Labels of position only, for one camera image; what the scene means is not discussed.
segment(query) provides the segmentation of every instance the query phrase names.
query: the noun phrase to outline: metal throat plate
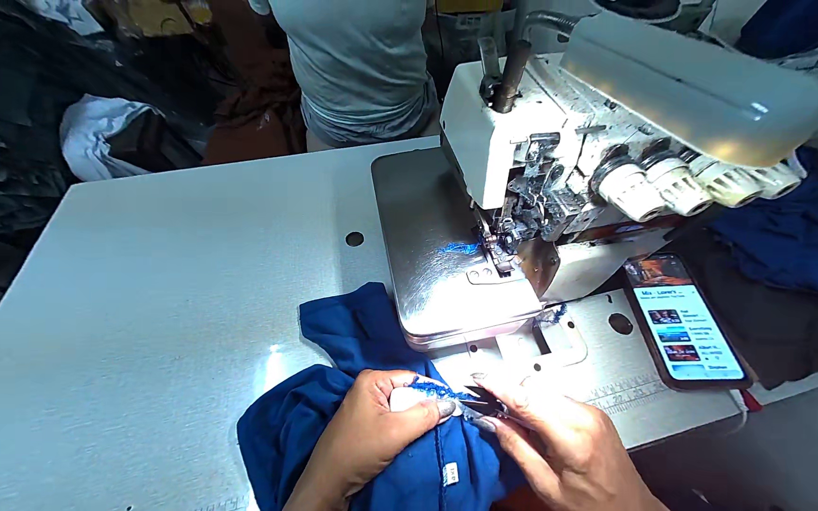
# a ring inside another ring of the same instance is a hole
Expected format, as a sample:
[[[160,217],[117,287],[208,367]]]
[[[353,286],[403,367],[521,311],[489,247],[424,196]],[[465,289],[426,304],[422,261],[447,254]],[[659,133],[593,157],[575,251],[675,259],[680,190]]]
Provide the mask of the metal throat plate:
[[[379,157],[371,165],[400,324],[418,350],[501,332],[541,311],[522,277],[472,284],[494,272],[478,242],[469,196],[440,148]]]

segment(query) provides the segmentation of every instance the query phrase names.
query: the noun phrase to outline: scissors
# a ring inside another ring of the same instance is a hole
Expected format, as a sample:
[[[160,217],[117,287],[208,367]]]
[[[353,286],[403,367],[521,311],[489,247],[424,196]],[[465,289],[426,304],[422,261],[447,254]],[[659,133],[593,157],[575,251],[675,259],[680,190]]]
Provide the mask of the scissors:
[[[506,405],[501,403],[497,397],[494,397],[494,394],[476,386],[466,386],[466,388],[471,390],[474,394],[477,394],[478,397],[460,399],[460,403],[482,415],[488,415],[490,417],[509,416],[510,411],[507,410]]]

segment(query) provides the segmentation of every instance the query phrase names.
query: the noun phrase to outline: person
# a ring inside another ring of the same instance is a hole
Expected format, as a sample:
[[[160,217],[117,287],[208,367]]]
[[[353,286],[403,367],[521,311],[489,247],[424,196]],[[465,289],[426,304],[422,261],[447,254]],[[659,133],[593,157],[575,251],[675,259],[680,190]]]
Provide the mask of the person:
[[[365,370],[356,378],[312,455],[284,511],[339,511],[404,447],[450,418],[452,401],[427,401],[390,412],[392,389],[410,384],[411,371]],[[533,491],[562,511],[667,511],[636,472],[611,419],[590,405],[538,385],[515,385],[476,374],[475,382],[504,402],[516,419],[485,417]]]
[[[286,32],[309,152],[439,133],[425,0],[249,3]]]

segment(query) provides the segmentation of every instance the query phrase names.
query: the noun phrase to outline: size label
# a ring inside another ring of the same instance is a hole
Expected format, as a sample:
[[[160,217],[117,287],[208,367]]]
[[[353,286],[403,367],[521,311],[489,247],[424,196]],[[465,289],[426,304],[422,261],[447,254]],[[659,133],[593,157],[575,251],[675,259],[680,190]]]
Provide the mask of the size label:
[[[460,482],[460,469],[456,461],[444,465],[444,486],[449,486]]]

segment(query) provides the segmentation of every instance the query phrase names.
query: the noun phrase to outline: fingernail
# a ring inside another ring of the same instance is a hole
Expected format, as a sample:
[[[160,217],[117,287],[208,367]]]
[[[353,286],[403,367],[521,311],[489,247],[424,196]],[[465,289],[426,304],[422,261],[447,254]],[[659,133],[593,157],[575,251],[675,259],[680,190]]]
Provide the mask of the fingernail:
[[[488,433],[494,433],[494,431],[497,429],[494,427],[494,424],[485,417],[473,419],[469,421],[469,423],[483,431],[487,431]]]
[[[456,411],[456,401],[451,399],[438,399],[437,412],[441,419],[446,419]]]

